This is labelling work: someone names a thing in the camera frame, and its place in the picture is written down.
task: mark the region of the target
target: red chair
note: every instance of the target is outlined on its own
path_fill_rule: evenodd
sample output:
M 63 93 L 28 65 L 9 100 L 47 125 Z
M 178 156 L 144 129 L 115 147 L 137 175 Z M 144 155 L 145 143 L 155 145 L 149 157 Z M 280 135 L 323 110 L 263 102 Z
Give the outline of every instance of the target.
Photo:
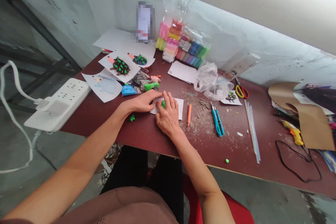
M 152 169 L 148 169 L 148 178 L 152 174 Z M 183 192 L 189 200 L 190 214 L 189 214 L 189 224 L 203 224 L 202 210 L 198 195 L 195 191 L 194 186 L 187 174 L 183 173 Z M 233 199 L 230 195 L 223 192 L 226 201 L 230 207 L 232 216 L 236 224 L 254 224 L 254 219 L 250 211 L 240 204 L 238 201 Z

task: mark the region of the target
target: black pants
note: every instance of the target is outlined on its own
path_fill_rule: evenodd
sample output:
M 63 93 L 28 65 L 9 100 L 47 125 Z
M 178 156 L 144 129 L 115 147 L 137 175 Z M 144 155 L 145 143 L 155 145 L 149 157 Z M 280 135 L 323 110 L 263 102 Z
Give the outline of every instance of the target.
M 183 224 L 183 181 L 180 159 L 160 155 L 152 175 L 147 181 L 147 156 L 145 150 L 123 146 L 121 153 L 101 193 L 118 187 L 149 187 L 164 199 L 176 217 Z

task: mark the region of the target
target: wire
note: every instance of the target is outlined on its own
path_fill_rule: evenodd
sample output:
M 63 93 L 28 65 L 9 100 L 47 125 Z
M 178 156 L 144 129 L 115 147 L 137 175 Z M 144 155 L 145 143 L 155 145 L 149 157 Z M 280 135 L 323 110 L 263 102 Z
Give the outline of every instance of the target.
M 11 120 L 13 121 L 13 123 L 19 128 L 19 130 L 21 130 L 21 132 L 24 134 L 25 138 L 27 139 L 28 145 L 29 145 L 29 160 L 28 162 L 19 168 L 15 168 L 15 169 L 10 169 L 10 170 L 3 170 L 0 171 L 0 174 L 5 174 L 5 173 L 12 173 L 12 172 L 16 172 L 18 170 L 21 170 L 23 168 L 28 167 L 29 163 L 33 160 L 33 146 L 32 143 L 30 141 L 30 138 L 28 136 L 28 134 L 25 132 L 25 130 L 22 128 L 22 126 L 17 122 L 17 120 L 14 117 L 14 114 L 11 110 L 11 108 L 9 107 L 6 99 L 5 99 L 5 70 L 6 68 L 8 68 L 9 66 L 12 66 L 13 71 L 14 71 L 14 79 L 15 79 L 15 85 L 16 88 L 18 89 L 18 91 L 20 92 L 20 94 L 22 94 L 24 97 L 26 97 L 29 100 L 32 100 L 34 102 L 38 101 L 37 99 L 31 98 L 30 96 L 28 96 L 27 94 L 25 94 L 20 86 L 20 80 L 19 80 L 19 72 L 18 69 L 16 68 L 15 64 L 13 63 L 13 61 L 8 61 L 8 63 L 6 65 L 4 65 L 1 69 L 0 69 L 0 99 L 3 103 L 3 106 L 5 107 L 5 109 L 7 110 Z M 42 131 L 37 131 L 35 133 L 35 137 L 37 138 L 39 135 L 42 134 Z
M 40 154 L 41 157 L 43 157 L 47 162 L 48 164 L 50 164 L 50 166 L 55 170 L 57 171 L 57 168 L 53 165 L 53 163 L 49 160 L 49 158 L 47 158 L 37 147 L 37 143 L 35 144 L 35 148 L 34 150 L 37 151 L 38 154 Z
M 308 163 L 313 162 L 313 164 L 315 165 L 315 167 L 316 167 L 316 169 L 317 169 L 317 171 L 318 171 L 318 173 L 319 173 L 319 175 L 320 175 L 320 178 L 319 178 L 319 179 L 316 179 L 316 180 L 314 180 L 314 179 L 304 180 L 303 178 L 301 178 L 301 176 L 300 176 L 299 174 L 297 174 L 295 171 L 293 171 L 292 169 L 290 169 L 290 168 L 285 164 L 285 162 L 282 160 L 282 156 L 281 156 L 281 152 L 280 152 L 280 148 L 279 148 L 278 143 L 281 143 L 281 144 L 285 145 L 287 148 L 291 149 L 291 150 L 294 151 L 296 154 L 300 155 L 306 162 L 308 162 Z M 308 157 L 310 157 L 310 160 L 309 160 L 309 159 L 307 159 L 304 155 L 302 155 L 301 153 L 297 152 L 296 150 L 294 150 L 292 147 L 290 147 L 287 143 L 285 143 L 285 142 L 283 142 L 283 141 L 276 140 L 276 141 L 275 141 L 275 144 L 276 144 L 276 147 L 277 147 L 277 149 L 278 149 L 279 156 L 280 156 L 280 160 L 281 160 L 282 164 L 283 164 L 288 170 L 290 170 L 292 173 L 294 173 L 294 174 L 295 174 L 301 181 L 303 181 L 303 182 L 305 182 L 305 183 L 309 183 L 309 182 L 313 182 L 313 181 L 320 181 L 320 180 L 322 180 L 322 174 L 321 174 L 319 168 L 317 167 L 317 164 L 316 164 L 315 161 L 313 160 L 313 156 L 312 156 L 312 154 L 310 153 L 310 149 L 308 149 L 308 152 L 307 152 L 307 151 L 304 149 L 304 147 L 301 146 L 301 148 L 305 151 L 305 153 L 308 155 Z

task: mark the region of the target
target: blue utility knife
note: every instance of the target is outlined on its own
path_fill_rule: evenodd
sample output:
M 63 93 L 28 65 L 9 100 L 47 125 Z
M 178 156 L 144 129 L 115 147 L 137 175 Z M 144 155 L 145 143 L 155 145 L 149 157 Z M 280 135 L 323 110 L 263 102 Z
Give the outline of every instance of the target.
M 214 107 L 214 105 L 211 102 L 211 107 L 212 107 L 212 116 L 213 116 L 213 121 L 215 123 L 215 128 L 216 128 L 216 132 L 218 134 L 218 136 L 222 137 L 225 135 L 224 129 L 223 129 L 223 125 L 221 122 L 221 119 L 219 117 L 218 114 L 218 110 L 216 109 L 216 107 Z

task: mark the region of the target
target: yellow scissors handle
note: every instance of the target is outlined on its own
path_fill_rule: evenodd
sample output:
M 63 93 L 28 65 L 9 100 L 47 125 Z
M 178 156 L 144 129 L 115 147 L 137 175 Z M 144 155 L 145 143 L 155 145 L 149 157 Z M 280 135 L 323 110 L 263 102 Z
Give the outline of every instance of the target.
M 240 86 L 239 86 L 239 85 L 236 86 L 236 94 L 238 95 L 238 97 L 240 97 L 240 98 L 244 98 L 244 93 L 243 93 L 243 91 L 240 89 Z

